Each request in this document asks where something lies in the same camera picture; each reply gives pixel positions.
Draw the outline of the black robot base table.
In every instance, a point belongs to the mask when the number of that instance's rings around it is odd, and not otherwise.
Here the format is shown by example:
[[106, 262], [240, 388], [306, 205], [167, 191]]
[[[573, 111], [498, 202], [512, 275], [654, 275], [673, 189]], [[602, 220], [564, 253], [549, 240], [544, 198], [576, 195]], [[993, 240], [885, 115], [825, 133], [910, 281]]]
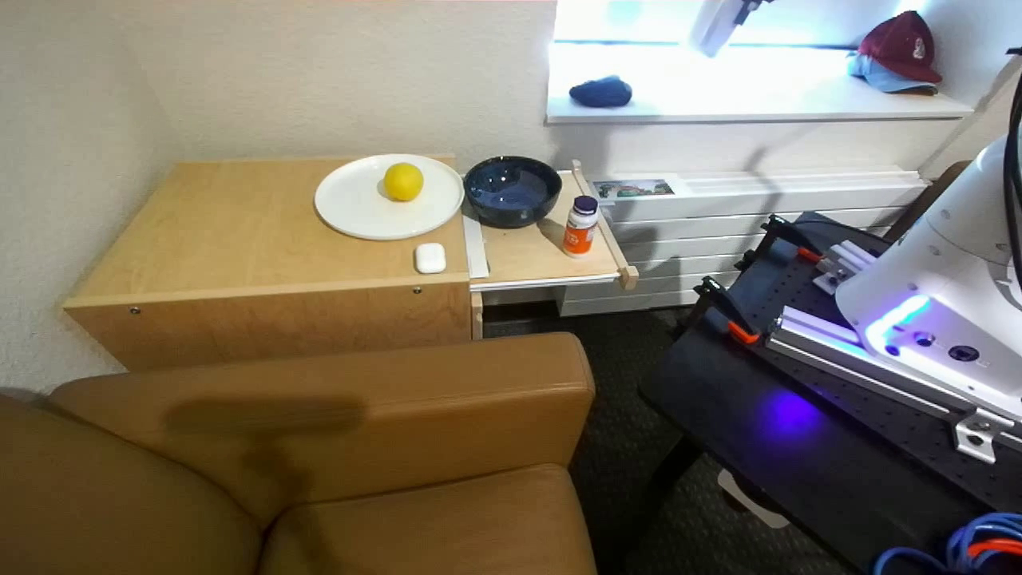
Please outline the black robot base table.
[[698, 304], [643, 398], [856, 571], [891, 547], [943, 554], [983, 512], [1022, 512], [1022, 462], [952, 447], [952, 421], [738, 340]]

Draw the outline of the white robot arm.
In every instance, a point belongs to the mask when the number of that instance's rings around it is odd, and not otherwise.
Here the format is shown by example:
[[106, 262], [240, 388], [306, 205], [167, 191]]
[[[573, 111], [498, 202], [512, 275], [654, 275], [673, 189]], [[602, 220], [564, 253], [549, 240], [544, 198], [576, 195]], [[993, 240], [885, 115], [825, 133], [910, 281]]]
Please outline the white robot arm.
[[1005, 133], [838, 287], [838, 308], [870, 352], [987, 409], [1022, 409], [1018, 107]]

